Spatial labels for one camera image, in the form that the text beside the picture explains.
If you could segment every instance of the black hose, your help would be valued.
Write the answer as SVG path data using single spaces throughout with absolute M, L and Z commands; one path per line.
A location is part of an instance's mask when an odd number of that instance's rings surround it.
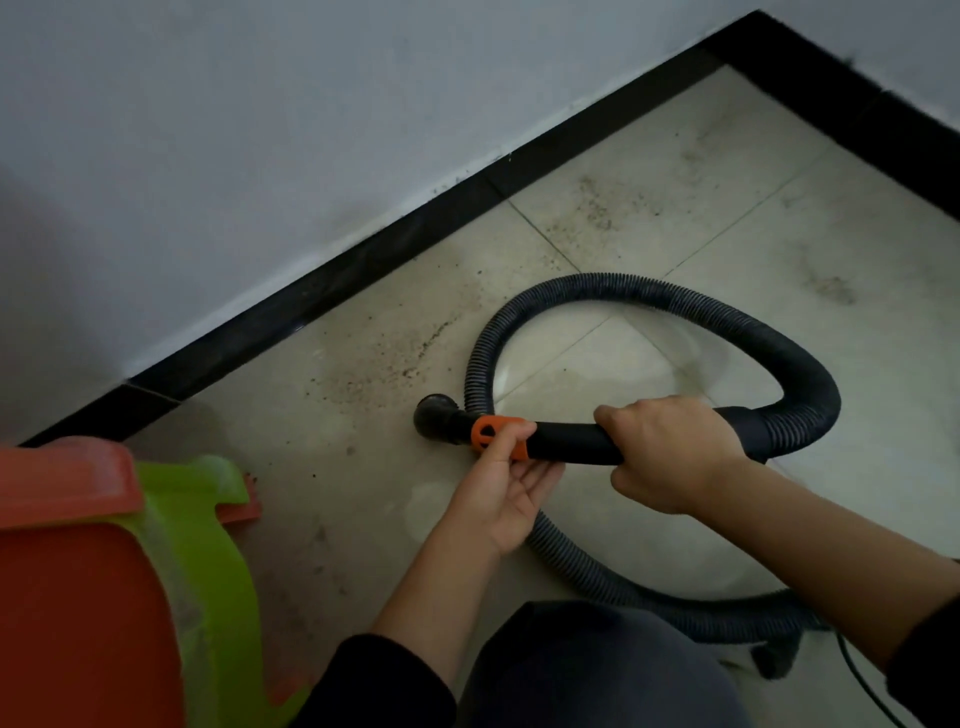
M 477 339 L 467 364 L 465 409 L 493 414 L 493 375 L 507 340 L 548 308 L 574 301 L 635 303 L 673 313 L 738 347 L 783 388 L 780 401 L 753 410 L 765 428 L 756 460 L 784 455 L 823 437 L 840 413 L 833 378 L 813 356 L 737 309 L 662 280 L 619 273 L 584 273 L 548 280 L 507 302 Z M 731 408 L 751 412 L 744 408 Z M 543 513 L 527 542 L 587 598 L 649 610 L 700 643 L 766 643 L 828 627 L 789 590 L 742 599 L 705 601 L 660 594 L 635 584 L 586 554 Z

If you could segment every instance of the tile floor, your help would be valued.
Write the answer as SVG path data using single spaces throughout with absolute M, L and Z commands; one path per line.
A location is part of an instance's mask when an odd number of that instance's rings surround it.
M 471 459 L 418 438 L 414 405 L 459 398 L 495 310 L 576 270 L 664 277 L 806 346 L 844 410 L 827 438 L 776 467 L 960 556 L 960 224 L 723 68 L 130 440 L 141 458 L 212 451 L 258 476 L 265 515 L 241 547 L 272 665 L 320 671 L 369 625 Z M 522 329 L 495 389 L 499 411 L 568 421 L 673 392 L 748 405 L 779 395 L 711 334 L 600 303 Z M 606 563 L 677 595 L 777 585 L 698 523 L 623 501 L 607 477 L 571 467 L 546 509 Z M 522 550 L 490 590 L 471 655 L 525 600 L 564 595 Z M 885 724 L 828 636 L 808 636 L 778 683 L 756 677 L 742 650 L 726 656 L 744 666 L 732 675 L 757 725 Z

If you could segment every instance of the gray pants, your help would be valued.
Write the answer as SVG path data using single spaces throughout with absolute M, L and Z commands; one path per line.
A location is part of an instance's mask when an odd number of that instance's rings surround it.
M 743 728 L 733 682 L 649 612 L 528 602 L 484 645 L 460 701 L 463 728 Z

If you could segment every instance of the hose handle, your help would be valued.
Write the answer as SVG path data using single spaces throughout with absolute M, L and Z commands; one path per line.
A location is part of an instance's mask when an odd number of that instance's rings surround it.
M 487 449 L 487 445 L 493 442 L 493 438 L 496 437 L 500 430 L 503 429 L 507 423 L 525 423 L 522 417 L 507 417 L 506 415 L 481 415 L 477 418 L 477 421 L 473 423 L 473 427 L 470 428 L 470 444 L 473 446 L 473 449 L 477 452 L 483 452 Z M 514 451 L 511 453 L 510 458 L 512 460 L 529 460 L 530 453 L 527 452 L 526 441 L 517 443 L 514 447 Z
M 751 460 L 765 463 L 773 444 L 759 413 L 748 407 L 717 407 L 715 410 L 736 432 L 743 451 Z M 472 445 L 482 452 L 509 422 L 519 417 L 481 415 L 465 412 L 447 395 L 429 395 L 417 405 L 414 427 L 428 440 Z M 556 460 L 586 465 L 619 465 L 623 453 L 600 425 L 537 423 L 537 431 L 526 442 L 517 443 L 514 460 Z

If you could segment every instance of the power cord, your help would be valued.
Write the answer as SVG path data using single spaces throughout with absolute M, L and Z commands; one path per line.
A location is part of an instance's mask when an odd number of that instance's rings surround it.
M 867 681 L 863 679 L 863 675 L 860 674 L 860 670 L 856 668 L 856 665 L 853 664 L 853 658 L 850 656 L 850 651 L 847 649 L 847 641 L 843 639 L 843 635 L 839 632 L 835 633 L 837 636 L 837 644 L 840 645 L 840 654 L 843 655 L 844 662 L 847 663 L 847 667 L 850 668 L 850 672 L 853 673 L 853 677 L 856 678 L 856 681 L 860 684 L 860 687 L 863 688 L 863 691 L 867 693 L 871 700 L 874 701 L 876 706 L 883 712 L 885 716 L 890 718 L 890 722 L 897 726 L 897 728 L 906 728 L 903 721 L 896 717 L 889 708 L 884 704 L 882 700 L 877 696 L 874 690 L 867 685 Z

